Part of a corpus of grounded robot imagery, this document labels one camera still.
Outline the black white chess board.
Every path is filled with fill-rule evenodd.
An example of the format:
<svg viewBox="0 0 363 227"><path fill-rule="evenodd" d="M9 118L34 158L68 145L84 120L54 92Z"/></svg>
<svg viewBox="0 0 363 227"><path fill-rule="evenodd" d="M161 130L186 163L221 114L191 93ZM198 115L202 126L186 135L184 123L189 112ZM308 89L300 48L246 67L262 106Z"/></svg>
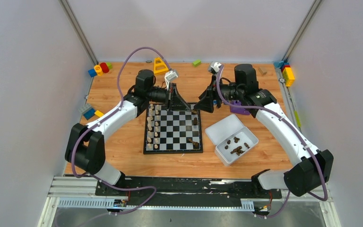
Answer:
<svg viewBox="0 0 363 227"><path fill-rule="evenodd" d="M198 124L193 125L197 117ZM200 144L193 149L188 138ZM146 112L143 154L192 154L203 153L200 111L168 111L163 104L150 104Z"/></svg>

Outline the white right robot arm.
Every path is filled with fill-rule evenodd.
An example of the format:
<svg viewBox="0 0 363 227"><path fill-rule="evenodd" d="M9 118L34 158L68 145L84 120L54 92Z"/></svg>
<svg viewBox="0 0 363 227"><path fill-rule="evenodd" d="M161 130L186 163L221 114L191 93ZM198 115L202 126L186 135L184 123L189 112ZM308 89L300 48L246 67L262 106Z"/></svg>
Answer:
<svg viewBox="0 0 363 227"><path fill-rule="evenodd" d="M253 195L261 198L271 189L284 189L298 197L308 193L326 201L326 182L334 160L331 152L319 150L303 136L284 114L277 99L268 90L259 87L256 71L251 64L236 65L235 81L229 84L221 80L223 69L223 64L219 62L210 64L211 82L194 108L212 113L215 108L213 102L216 101L217 108L225 104L247 110L271 132L293 165L290 170L264 170L254 175L251 184Z"/></svg>

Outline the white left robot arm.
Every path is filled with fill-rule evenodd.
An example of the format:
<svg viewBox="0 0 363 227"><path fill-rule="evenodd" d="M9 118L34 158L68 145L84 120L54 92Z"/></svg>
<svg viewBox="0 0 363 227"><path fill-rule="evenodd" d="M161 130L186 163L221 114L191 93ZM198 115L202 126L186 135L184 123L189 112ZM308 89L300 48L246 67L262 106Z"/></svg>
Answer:
<svg viewBox="0 0 363 227"><path fill-rule="evenodd" d="M112 194L123 194L126 183L121 179L122 172L106 162L105 142L125 123L140 116L150 102L162 103L169 111L190 110L173 83L176 78L177 71L170 70L164 76L166 87L156 87L153 71L140 70L135 85L112 110L87 125L77 123L72 127L65 160L107 182Z"/></svg>

